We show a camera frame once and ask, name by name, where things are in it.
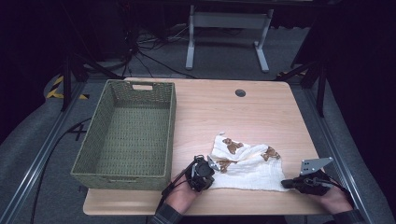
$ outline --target human hand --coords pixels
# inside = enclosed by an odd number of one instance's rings
[[[337,187],[332,187],[323,196],[308,194],[308,197],[320,203],[332,215],[353,210],[346,194]]]
[[[202,192],[197,192],[190,188],[190,185],[186,181],[186,176],[183,175],[177,183],[165,202],[177,210],[180,214],[184,214],[190,208],[195,198],[201,195]]]

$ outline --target basket handle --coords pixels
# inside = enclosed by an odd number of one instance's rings
[[[130,82],[130,84],[135,91],[152,91],[154,89],[152,82]]]

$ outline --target wooden table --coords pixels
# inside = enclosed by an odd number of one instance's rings
[[[186,168],[195,155],[209,154],[220,132],[235,141],[273,147],[282,157],[286,178],[299,174],[301,160],[318,157],[287,83],[132,79],[176,85],[172,176]],[[236,96],[238,89],[244,90],[246,96]],[[153,215],[160,198],[159,191],[89,189],[83,210],[87,215]],[[297,190],[208,189],[186,215],[312,214],[325,214],[325,211]]]

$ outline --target white metal frame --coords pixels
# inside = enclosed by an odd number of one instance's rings
[[[259,41],[254,42],[254,47],[259,58],[260,66],[264,73],[269,72],[268,63],[265,60],[262,46],[268,33],[273,10],[267,14],[244,14],[244,13],[218,13],[218,12],[195,12],[195,7],[190,8],[190,41],[187,50],[186,69],[191,70],[194,61],[194,28],[195,27],[222,27],[241,29],[261,29],[262,36]]]

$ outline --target wicker basket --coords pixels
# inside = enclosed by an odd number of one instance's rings
[[[71,175],[92,189],[165,189],[176,103],[174,83],[109,80]]]

